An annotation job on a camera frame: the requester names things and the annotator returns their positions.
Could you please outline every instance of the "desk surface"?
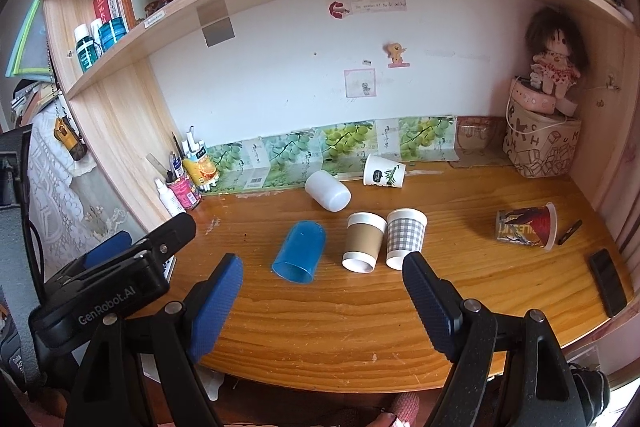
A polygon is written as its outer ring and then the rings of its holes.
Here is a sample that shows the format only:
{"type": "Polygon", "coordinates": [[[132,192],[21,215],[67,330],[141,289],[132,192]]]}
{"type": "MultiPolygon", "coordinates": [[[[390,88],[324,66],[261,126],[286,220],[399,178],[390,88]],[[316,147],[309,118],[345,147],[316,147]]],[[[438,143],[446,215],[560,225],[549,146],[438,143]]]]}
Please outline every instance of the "desk surface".
{"type": "MultiPolygon", "coordinates": [[[[383,253],[370,274],[340,264],[351,213],[386,217],[403,206],[428,216],[422,253],[439,277],[494,312],[541,309],[561,345],[607,320],[586,263],[589,254],[609,249],[631,298],[628,272],[609,232],[570,178],[527,180],[511,167],[453,169],[438,163],[428,168],[442,173],[408,176],[400,189],[347,183],[353,197],[337,214],[323,210],[302,189],[203,198],[191,212],[197,236],[178,253],[171,290],[145,311],[182,299],[225,252],[234,252],[244,262],[244,284],[213,352],[202,359],[205,365],[318,391],[390,393],[442,386],[450,365],[433,350],[401,273],[385,265],[383,253]],[[495,241],[498,210],[547,201],[558,209],[559,233],[577,219],[584,222],[562,247],[545,253],[495,241]],[[270,269],[288,230],[301,219],[321,223],[327,236],[308,285],[289,283],[270,269]]],[[[503,363],[496,355],[492,373],[503,363]]]]}

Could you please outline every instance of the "red book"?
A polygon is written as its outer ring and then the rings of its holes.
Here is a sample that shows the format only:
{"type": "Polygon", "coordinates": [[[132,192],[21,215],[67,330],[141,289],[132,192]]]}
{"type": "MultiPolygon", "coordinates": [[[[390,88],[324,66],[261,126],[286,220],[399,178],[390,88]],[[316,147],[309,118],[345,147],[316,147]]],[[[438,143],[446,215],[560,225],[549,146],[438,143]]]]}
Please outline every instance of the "red book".
{"type": "Polygon", "coordinates": [[[94,0],[95,17],[102,19],[102,22],[111,20],[111,11],[109,10],[109,2],[107,0],[94,0]]]}

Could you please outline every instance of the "white cable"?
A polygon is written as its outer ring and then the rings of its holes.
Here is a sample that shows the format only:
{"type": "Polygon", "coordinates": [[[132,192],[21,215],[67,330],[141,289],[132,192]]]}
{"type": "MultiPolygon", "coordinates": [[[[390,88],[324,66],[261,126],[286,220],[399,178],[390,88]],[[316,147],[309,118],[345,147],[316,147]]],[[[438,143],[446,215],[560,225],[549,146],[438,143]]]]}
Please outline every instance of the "white cable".
{"type": "Polygon", "coordinates": [[[564,115],[563,115],[563,116],[564,116],[564,120],[562,120],[561,122],[558,122],[558,123],[552,123],[551,125],[547,125],[546,127],[541,127],[541,128],[539,128],[539,129],[536,129],[535,131],[522,132],[522,131],[518,131],[517,129],[514,129],[514,128],[513,128],[513,125],[511,125],[511,122],[509,121],[509,104],[511,103],[511,100],[513,100],[513,99],[512,99],[512,96],[513,96],[513,90],[514,90],[514,89],[515,89],[515,87],[516,87],[516,83],[517,83],[517,80],[513,83],[513,87],[511,87],[511,91],[509,92],[509,99],[507,100],[507,110],[506,110],[506,112],[505,112],[505,117],[506,117],[506,119],[507,119],[507,125],[509,126],[509,128],[510,128],[513,132],[516,132],[516,133],[518,133],[518,134],[522,134],[523,136],[527,136],[527,135],[529,135],[529,134],[535,134],[535,133],[537,133],[537,132],[544,131],[545,129],[550,129],[550,128],[552,128],[552,127],[558,127],[559,125],[564,125],[564,124],[566,123],[566,121],[567,121],[567,117],[566,117],[566,115],[564,114],[564,115]]]}

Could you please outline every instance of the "metal screw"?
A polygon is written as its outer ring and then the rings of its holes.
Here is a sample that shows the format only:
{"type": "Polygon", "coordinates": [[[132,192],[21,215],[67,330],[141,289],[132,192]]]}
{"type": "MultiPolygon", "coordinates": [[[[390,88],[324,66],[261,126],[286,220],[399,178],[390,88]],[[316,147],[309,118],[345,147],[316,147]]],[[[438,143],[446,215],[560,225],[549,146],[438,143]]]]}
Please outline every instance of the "metal screw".
{"type": "Polygon", "coordinates": [[[464,305],[465,305],[465,309],[473,313],[478,313],[482,308],[482,304],[480,304],[480,302],[476,301],[475,299],[467,299],[464,302],[464,305]]]}
{"type": "Polygon", "coordinates": [[[531,317],[536,322],[544,322],[545,321],[545,314],[543,314],[543,312],[541,312],[540,310],[531,310],[529,312],[529,317],[531,317]]]}
{"type": "Polygon", "coordinates": [[[164,311],[169,315],[175,315],[182,309],[182,303],[178,301],[172,301],[164,307],[164,311]]]}
{"type": "Polygon", "coordinates": [[[109,315],[105,315],[102,319],[102,323],[105,326],[111,326],[118,321],[118,316],[115,313],[110,313],[109,315]]]}

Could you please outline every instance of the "smartphone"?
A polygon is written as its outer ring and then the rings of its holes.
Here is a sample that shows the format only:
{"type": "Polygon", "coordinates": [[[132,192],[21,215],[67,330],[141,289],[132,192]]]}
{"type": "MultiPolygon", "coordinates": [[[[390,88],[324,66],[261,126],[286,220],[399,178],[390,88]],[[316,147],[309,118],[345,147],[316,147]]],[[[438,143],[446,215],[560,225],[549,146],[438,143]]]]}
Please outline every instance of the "smartphone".
{"type": "Polygon", "coordinates": [[[614,317],[625,308],[626,296],[609,251],[603,248],[591,255],[589,266],[596,280],[607,317],[614,317]]]}

